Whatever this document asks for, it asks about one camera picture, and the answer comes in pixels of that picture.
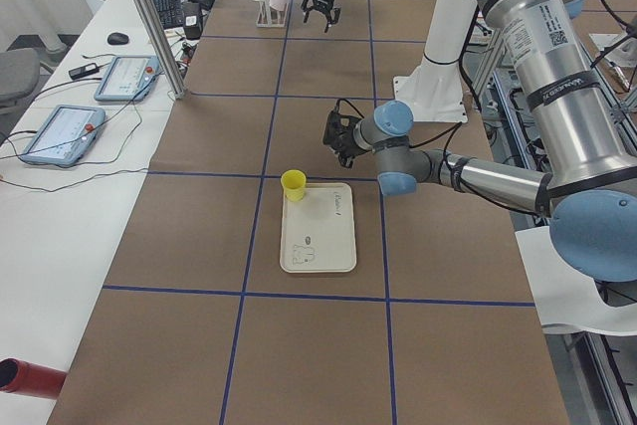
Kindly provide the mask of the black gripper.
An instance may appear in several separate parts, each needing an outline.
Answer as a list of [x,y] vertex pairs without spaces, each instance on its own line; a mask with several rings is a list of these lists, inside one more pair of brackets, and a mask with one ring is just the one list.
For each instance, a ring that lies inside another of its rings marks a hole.
[[334,0],[303,0],[301,8],[304,14],[303,23],[306,23],[309,19],[310,13],[313,10],[319,11],[325,15],[326,24],[324,32],[327,33],[329,28],[336,25],[339,21],[340,8],[333,7]]
[[351,169],[354,159],[371,150],[360,131],[362,118],[341,114],[335,106],[328,114],[322,143],[337,156],[339,164]]

